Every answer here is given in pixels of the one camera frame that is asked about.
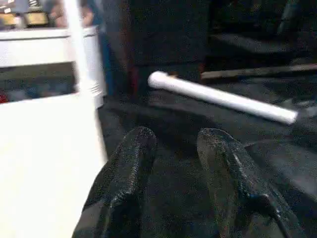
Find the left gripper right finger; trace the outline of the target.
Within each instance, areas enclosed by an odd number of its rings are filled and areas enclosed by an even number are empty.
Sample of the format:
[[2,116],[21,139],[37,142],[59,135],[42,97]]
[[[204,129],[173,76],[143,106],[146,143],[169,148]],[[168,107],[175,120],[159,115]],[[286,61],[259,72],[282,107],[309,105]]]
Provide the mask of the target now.
[[304,238],[281,193],[243,145],[220,129],[203,128],[197,152],[222,238]]

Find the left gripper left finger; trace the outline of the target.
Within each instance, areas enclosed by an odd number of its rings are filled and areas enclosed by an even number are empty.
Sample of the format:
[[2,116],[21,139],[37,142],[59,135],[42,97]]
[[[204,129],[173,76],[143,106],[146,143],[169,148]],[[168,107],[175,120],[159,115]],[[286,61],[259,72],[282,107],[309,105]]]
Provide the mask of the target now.
[[75,238],[138,238],[144,191],[157,153],[157,139],[147,127],[126,134],[96,176]]

